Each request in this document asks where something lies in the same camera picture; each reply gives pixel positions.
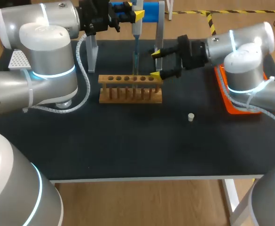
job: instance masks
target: metal stand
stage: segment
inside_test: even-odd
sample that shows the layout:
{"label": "metal stand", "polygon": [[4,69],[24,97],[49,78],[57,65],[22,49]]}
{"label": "metal stand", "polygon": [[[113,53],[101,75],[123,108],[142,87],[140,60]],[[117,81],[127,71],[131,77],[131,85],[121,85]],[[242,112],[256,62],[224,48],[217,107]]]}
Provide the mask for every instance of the metal stand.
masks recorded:
{"label": "metal stand", "polygon": [[231,226],[241,226],[242,223],[248,218],[250,215],[254,225],[258,226],[256,218],[253,214],[252,204],[251,204],[251,196],[253,186],[249,189],[247,194],[244,196],[241,202],[239,202],[236,186],[233,179],[223,179],[223,188],[225,191],[226,202],[229,210],[229,221]]}
{"label": "metal stand", "polygon": [[167,5],[167,11],[169,13],[169,20],[172,20],[174,0],[165,0],[165,1]]}
{"label": "metal stand", "polygon": [[98,57],[98,44],[94,35],[87,36],[86,38],[86,51],[87,51],[87,62],[88,62],[88,72],[94,73],[96,59]]}
{"label": "metal stand", "polygon": [[[164,46],[164,30],[165,30],[165,2],[159,1],[158,23],[156,26],[155,52]],[[162,58],[156,59],[156,71],[162,70]]]}

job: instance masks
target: black table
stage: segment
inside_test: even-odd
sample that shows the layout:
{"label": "black table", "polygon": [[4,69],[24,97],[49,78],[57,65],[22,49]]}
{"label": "black table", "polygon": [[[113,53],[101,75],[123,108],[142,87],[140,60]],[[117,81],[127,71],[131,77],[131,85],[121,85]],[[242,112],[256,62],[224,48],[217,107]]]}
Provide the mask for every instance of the black table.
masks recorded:
{"label": "black table", "polygon": [[[166,40],[165,46],[174,44]],[[227,113],[213,67],[186,71],[164,82],[163,103],[99,104],[99,74],[131,74],[133,41],[98,41],[96,73],[89,74],[87,104],[70,114],[30,109],[0,116],[0,133],[50,180],[94,178],[224,178],[262,175],[275,166],[275,121],[261,115]],[[140,74],[154,71],[151,40],[141,41]],[[12,52],[4,50],[0,71]],[[86,49],[81,49],[87,64]],[[171,67],[173,57],[163,61]],[[271,56],[267,76],[275,76]],[[85,84],[76,66],[79,91]],[[194,113],[192,123],[188,114]]]}

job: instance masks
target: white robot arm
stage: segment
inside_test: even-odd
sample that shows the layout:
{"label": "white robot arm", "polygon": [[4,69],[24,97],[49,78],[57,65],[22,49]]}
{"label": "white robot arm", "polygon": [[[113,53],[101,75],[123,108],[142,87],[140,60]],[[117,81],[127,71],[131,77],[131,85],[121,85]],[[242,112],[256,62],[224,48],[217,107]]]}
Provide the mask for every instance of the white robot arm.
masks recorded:
{"label": "white robot arm", "polygon": [[153,58],[176,53],[177,65],[171,71],[153,73],[162,79],[179,77],[182,68],[190,70],[204,66],[224,64],[230,97],[243,107],[254,105],[275,112],[275,81],[264,81],[263,60],[275,49],[272,27],[263,22],[206,40],[188,40],[178,37],[178,45],[160,49]]}
{"label": "white robot arm", "polygon": [[79,18],[70,2],[0,9],[0,39],[22,50],[31,71],[0,72],[0,114],[70,100],[78,90],[71,38]]}

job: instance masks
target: test tube rack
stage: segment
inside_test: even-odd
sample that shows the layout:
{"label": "test tube rack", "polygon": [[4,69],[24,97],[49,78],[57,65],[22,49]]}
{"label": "test tube rack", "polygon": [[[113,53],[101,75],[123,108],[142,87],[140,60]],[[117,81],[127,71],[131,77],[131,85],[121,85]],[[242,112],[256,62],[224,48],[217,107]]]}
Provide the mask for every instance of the test tube rack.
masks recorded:
{"label": "test tube rack", "polygon": [[98,82],[102,84],[100,104],[162,103],[163,81],[159,78],[144,75],[99,75]]}

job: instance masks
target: white table leg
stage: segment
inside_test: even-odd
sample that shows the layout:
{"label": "white table leg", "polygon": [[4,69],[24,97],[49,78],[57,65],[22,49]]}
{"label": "white table leg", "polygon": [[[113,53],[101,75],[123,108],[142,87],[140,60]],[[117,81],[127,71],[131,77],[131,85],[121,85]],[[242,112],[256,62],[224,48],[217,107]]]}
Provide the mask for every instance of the white table leg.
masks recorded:
{"label": "white table leg", "polygon": [[239,203],[237,208],[230,215],[230,225],[231,226],[241,226],[242,223],[249,216],[249,194],[251,193],[252,188],[247,192],[242,201]]}
{"label": "white table leg", "polygon": [[172,20],[172,15],[173,15],[173,3],[174,3],[174,0],[170,0],[169,20]]}
{"label": "white table leg", "polygon": [[239,204],[239,197],[237,196],[235,182],[233,179],[223,179],[222,183],[229,213],[231,215]]}

